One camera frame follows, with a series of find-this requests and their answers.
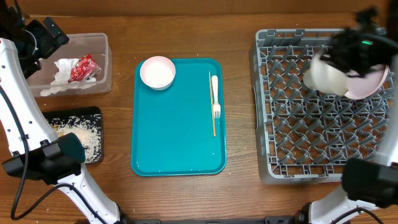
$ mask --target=gray dish rack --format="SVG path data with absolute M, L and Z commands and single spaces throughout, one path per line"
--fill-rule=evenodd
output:
M 392 73 L 364 100 L 324 95 L 303 83 L 312 56 L 327 50 L 337 32 L 341 29 L 264 29 L 256 34 L 249 61 L 259 176 L 266 184 L 340 181 L 347 159 L 372 158 L 386 131 Z

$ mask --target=red wrapper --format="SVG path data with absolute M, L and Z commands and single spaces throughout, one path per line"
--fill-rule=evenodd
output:
M 95 63 L 93 57 L 88 54 L 83 56 L 73 67 L 68 83 L 74 81 L 89 80 L 94 77 L 101 68 Z

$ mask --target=clear plastic bin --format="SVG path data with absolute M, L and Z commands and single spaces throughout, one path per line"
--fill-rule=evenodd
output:
M 112 51 L 109 48 L 108 37 L 106 34 L 70 34 L 69 43 L 61 46 L 51 57 L 41 60 L 42 69 L 35 72 L 27 79 L 30 90 L 34 97 L 41 96 L 42 90 L 48 90 L 51 87 L 76 86 L 76 83 L 66 83 L 51 85 L 55 80 L 54 76 L 58 68 L 54 62 L 61 58 L 81 58 L 86 54 L 93 56 L 94 61 L 102 68 L 95 76 L 95 82 L 89 82 L 89 88 L 81 89 L 79 87 L 87 85 L 85 82 L 78 84 L 78 88 L 59 91 L 49 96 L 63 95 L 83 95 L 89 93 L 106 93 L 112 90 Z

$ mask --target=fork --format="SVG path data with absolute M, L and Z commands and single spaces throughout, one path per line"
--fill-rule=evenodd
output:
M 211 85 L 213 86 L 213 96 L 214 96 L 214 104 L 213 104 L 214 117 L 220 118 L 221 106 L 218 103 L 218 77 L 216 75 L 213 75 L 211 77 Z

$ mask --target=chopsticks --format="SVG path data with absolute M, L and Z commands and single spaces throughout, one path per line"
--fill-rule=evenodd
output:
M 210 85 L 210 100 L 211 100 L 211 119 L 213 120 L 213 135 L 214 137 L 216 137 L 216 124 L 214 121 L 214 112 L 213 112 L 213 90 L 211 87 L 210 71 L 209 71 L 209 85 Z

